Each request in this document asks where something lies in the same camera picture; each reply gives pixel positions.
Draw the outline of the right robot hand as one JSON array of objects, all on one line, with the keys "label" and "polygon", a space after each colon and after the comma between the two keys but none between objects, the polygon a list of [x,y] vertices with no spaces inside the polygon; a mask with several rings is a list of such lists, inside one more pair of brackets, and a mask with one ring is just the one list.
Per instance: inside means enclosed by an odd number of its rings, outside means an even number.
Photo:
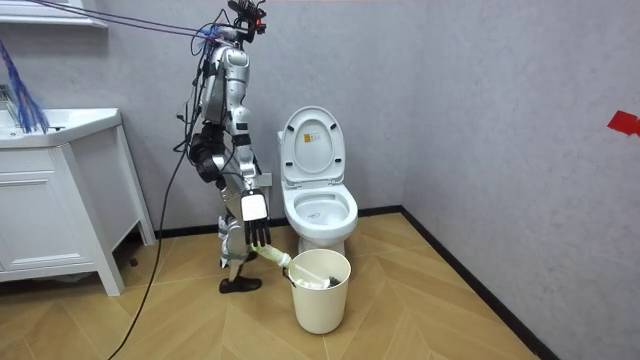
[{"label": "right robot hand", "polygon": [[245,242],[254,247],[271,243],[268,206],[264,193],[259,189],[245,190],[241,195],[241,215],[244,223]]}]

